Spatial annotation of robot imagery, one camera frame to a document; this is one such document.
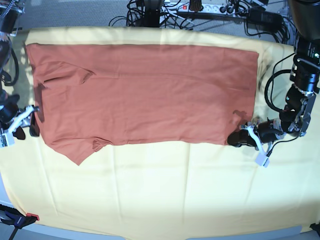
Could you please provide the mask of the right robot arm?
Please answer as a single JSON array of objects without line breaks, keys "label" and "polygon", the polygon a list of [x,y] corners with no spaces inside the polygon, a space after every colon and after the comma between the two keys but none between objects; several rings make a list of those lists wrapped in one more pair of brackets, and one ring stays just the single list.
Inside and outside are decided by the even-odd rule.
[{"label": "right robot arm", "polygon": [[[0,2],[0,85],[14,86],[19,78],[18,58],[10,37],[17,35],[16,22],[25,13],[24,0],[2,0]],[[0,147],[12,146],[15,139],[25,140],[24,128],[29,128],[32,137],[40,136],[35,113],[39,107],[18,107],[20,96],[10,95],[0,88]]]}]

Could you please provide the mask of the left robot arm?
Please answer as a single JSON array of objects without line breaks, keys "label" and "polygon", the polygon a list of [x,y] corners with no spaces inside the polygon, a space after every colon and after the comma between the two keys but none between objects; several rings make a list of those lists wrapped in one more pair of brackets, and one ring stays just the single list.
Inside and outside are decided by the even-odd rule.
[{"label": "left robot arm", "polygon": [[[273,71],[264,89],[266,104],[278,112],[279,117],[243,124],[228,136],[230,146],[249,146],[260,151],[263,144],[273,148],[284,142],[285,135],[297,139],[306,134],[320,92],[320,2],[290,0],[288,5],[297,30],[294,53],[291,54],[293,65],[291,69]],[[272,94],[274,79],[282,74],[289,74],[292,85],[285,96],[285,106],[280,109],[273,104]]]}]

